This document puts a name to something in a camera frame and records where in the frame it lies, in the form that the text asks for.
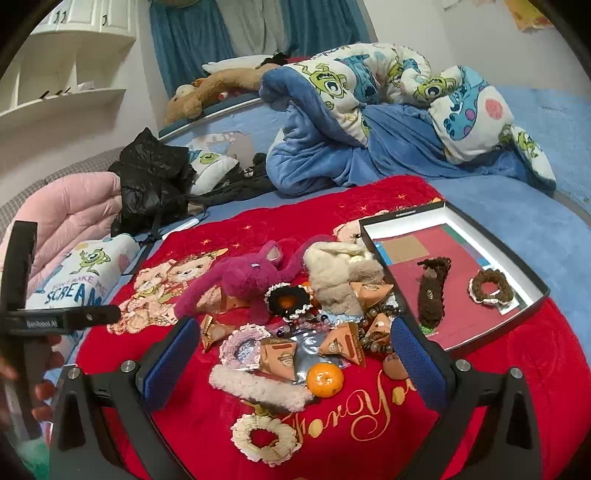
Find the pink quilt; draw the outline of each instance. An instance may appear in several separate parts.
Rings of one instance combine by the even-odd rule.
[[[27,296],[79,242],[109,235],[121,210],[119,177],[109,171],[76,173],[37,190],[21,206],[0,244],[0,271],[15,220],[37,222],[37,249]]]

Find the candy wrapper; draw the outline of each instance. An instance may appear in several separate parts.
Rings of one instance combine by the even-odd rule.
[[[230,334],[236,329],[232,325],[224,325],[215,320],[211,315],[205,315],[201,322],[201,342],[203,344],[203,351],[209,352],[209,349],[214,343],[228,338]]]
[[[297,342],[297,355],[295,356],[295,384],[305,384],[308,370],[315,364],[324,362],[335,364],[339,368],[344,368],[343,361],[338,356],[325,357],[318,354],[318,347],[326,339],[327,332],[318,332],[308,330],[297,333],[290,337],[290,340]]]
[[[367,310],[383,301],[383,299],[386,298],[394,288],[394,285],[390,284],[382,285],[351,282],[349,285],[351,285],[355,295],[357,295],[357,299],[359,300],[360,304],[363,305],[364,310]]]
[[[341,355],[354,364],[365,367],[365,354],[359,344],[356,323],[342,323],[331,330],[318,348],[321,355]]]
[[[297,343],[281,338],[263,338],[261,340],[261,363],[259,369],[266,374],[296,380],[294,357]]]
[[[369,326],[365,337],[378,343],[390,343],[390,326],[392,320],[384,313],[378,313],[373,323]]]

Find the stuffed dog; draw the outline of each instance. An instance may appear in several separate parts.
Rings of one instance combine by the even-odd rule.
[[[182,118],[197,118],[205,107],[217,102],[217,96],[222,92],[234,88],[258,92],[263,74],[278,66],[267,63],[256,69],[220,70],[195,80],[191,85],[181,85],[168,102],[166,124]]]

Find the pink fuzzy strip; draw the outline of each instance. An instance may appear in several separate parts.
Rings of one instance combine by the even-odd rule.
[[[234,370],[226,365],[216,365],[209,375],[209,384],[235,397],[302,411],[313,395],[303,385],[278,382]]]

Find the gray curtain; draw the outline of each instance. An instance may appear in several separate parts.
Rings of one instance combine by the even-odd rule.
[[[285,51],[280,0],[216,0],[236,57]]]

